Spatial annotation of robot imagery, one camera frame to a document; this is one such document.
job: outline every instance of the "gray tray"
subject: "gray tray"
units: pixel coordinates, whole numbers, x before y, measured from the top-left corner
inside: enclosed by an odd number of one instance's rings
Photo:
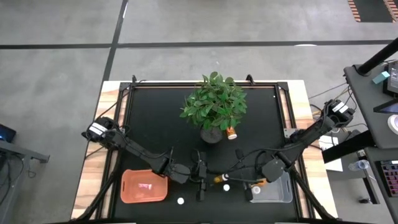
[[[284,172],[279,179],[272,183],[267,183],[260,187],[259,194],[253,194],[252,203],[290,203],[293,200],[292,186],[290,176]]]

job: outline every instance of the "keyboard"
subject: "keyboard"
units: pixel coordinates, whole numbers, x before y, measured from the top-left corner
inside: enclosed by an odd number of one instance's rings
[[[384,186],[390,197],[398,197],[398,161],[377,162],[384,176]]]

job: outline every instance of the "monitor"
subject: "monitor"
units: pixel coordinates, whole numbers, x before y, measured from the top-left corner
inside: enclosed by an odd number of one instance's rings
[[[16,131],[0,124],[0,141],[6,141],[6,142],[11,143],[12,140],[14,139],[15,135],[16,135]]]
[[[383,103],[382,105],[373,108],[373,111],[378,113],[398,114],[398,99],[393,99],[387,103]]]

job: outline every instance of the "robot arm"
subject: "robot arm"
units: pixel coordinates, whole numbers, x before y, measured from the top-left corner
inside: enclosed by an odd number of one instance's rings
[[[303,154],[304,149],[311,145],[311,143],[333,128],[343,128],[347,126],[353,119],[353,115],[354,110],[347,107],[340,100],[328,101],[325,103],[325,107],[318,121],[305,130],[299,130],[293,133],[288,143],[280,149],[279,152],[274,154],[274,159],[263,165],[261,174],[268,182],[277,180],[284,170],[289,171],[289,169],[294,166],[295,160]],[[294,152],[293,159],[289,159],[284,154],[285,151]]]
[[[107,149],[126,150],[147,162],[157,175],[166,175],[170,179],[183,184],[190,176],[190,169],[174,160],[165,153],[154,154],[135,141],[125,137],[119,126],[110,118],[97,118],[91,126],[81,134],[89,141],[98,142]]]

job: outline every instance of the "orange plastic tray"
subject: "orange plastic tray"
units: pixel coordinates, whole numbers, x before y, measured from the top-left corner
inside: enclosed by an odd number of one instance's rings
[[[166,198],[167,177],[151,170],[126,170],[122,175],[120,197],[124,203],[158,202]]]

